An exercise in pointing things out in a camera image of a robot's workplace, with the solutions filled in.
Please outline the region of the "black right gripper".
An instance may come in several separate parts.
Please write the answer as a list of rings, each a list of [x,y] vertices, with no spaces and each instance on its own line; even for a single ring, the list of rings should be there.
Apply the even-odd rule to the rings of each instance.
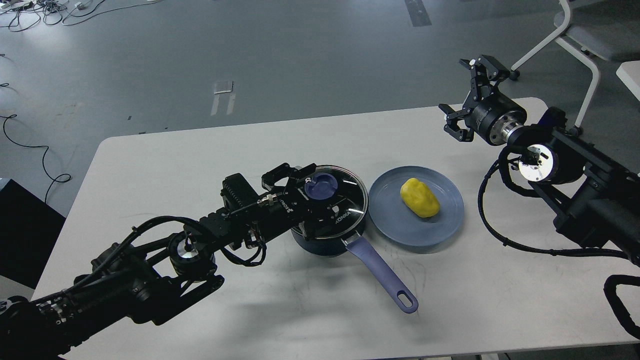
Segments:
[[[493,95],[501,82],[510,79],[512,71],[491,55],[461,58],[459,63],[470,72],[470,91],[464,102],[478,104],[459,111],[439,104],[445,114],[444,131],[458,142],[472,142],[475,132],[491,146],[505,145],[510,132],[527,120],[521,105],[506,95]],[[464,127],[458,125],[462,120]]]

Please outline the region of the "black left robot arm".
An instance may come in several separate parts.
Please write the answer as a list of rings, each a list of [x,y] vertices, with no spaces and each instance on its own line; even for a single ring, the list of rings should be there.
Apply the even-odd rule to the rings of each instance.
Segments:
[[[192,219],[151,218],[92,260],[92,272],[71,287],[30,301],[1,301],[1,358],[59,360],[128,317],[160,326],[224,284],[216,253],[251,268],[265,262],[267,243],[298,227],[309,237],[333,224],[334,207],[365,200],[352,171],[336,165],[288,163],[262,175],[258,194],[240,173],[222,181],[223,207]]]

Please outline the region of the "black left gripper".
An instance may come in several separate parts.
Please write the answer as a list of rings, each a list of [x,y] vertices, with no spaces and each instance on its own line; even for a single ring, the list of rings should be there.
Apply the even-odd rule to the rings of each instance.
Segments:
[[[303,186],[317,168],[314,162],[304,167],[292,167],[284,162],[262,175],[262,188],[276,196],[272,205],[265,206],[267,214],[255,223],[262,240],[275,239],[300,223],[306,240],[338,239],[357,230],[362,222],[361,198],[341,197],[311,217],[322,196],[307,199]]]

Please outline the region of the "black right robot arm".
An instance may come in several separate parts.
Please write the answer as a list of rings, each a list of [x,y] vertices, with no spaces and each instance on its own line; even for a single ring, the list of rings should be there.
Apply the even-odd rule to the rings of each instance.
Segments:
[[[638,174],[567,130],[562,109],[549,107],[537,123],[526,124],[526,110],[499,90],[499,84],[515,78],[514,72],[491,55],[459,63],[470,73],[470,90],[460,109],[438,107],[444,114],[444,131],[458,142],[479,136],[501,147],[477,193],[478,214],[489,233],[503,246],[523,252],[619,258],[638,266]],[[494,229],[485,214],[484,197],[496,173],[515,194],[544,201],[555,215],[555,232],[577,248],[535,248]]]

